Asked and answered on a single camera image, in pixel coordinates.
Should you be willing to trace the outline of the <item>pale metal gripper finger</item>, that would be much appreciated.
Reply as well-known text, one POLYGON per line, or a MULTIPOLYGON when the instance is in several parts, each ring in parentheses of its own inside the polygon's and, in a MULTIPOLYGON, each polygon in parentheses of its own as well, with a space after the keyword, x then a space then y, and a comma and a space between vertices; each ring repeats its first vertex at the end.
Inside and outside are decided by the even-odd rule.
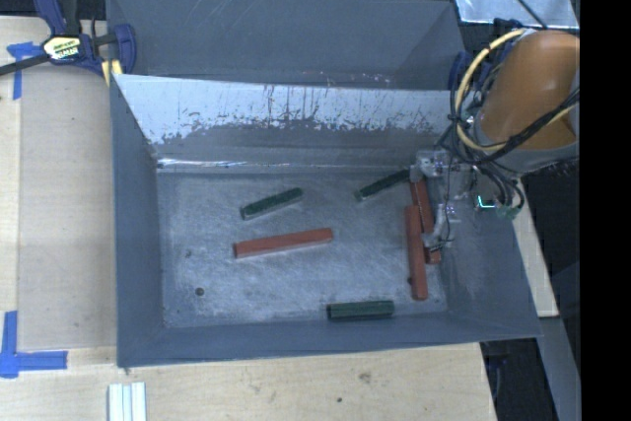
POLYGON ((445 177, 450 169, 450 155, 444 150, 419 150, 409 168, 409 180, 445 177))
POLYGON ((439 204, 435 212, 432 232, 424 232, 421 237, 427 248, 451 247, 456 242, 456 230, 460 224, 456 208, 452 204, 439 204))

